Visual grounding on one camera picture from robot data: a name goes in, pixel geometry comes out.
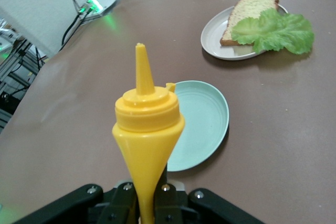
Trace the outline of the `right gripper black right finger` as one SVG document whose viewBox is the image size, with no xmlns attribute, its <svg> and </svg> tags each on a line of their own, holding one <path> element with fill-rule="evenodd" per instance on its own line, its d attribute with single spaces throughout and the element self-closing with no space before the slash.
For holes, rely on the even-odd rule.
<svg viewBox="0 0 336 224">
<path fill-rule="evenodd" d="M 168 180 L 165 168 L 154 193 L 155 223 L 263 223 L 206 188 L 190 193 Z"/>
</svg>

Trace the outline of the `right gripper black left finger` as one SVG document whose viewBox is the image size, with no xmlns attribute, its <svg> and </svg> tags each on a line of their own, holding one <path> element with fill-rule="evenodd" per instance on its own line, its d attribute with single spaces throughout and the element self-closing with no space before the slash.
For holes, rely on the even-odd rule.
<svg viewBox="0 0 336 224">
<path fill-rule="evenodd" d="M 132 183 L 118 183 L 103 192 L 86 184 L 16 223 L 138 223 L 139 206 Z"/>
</svg>

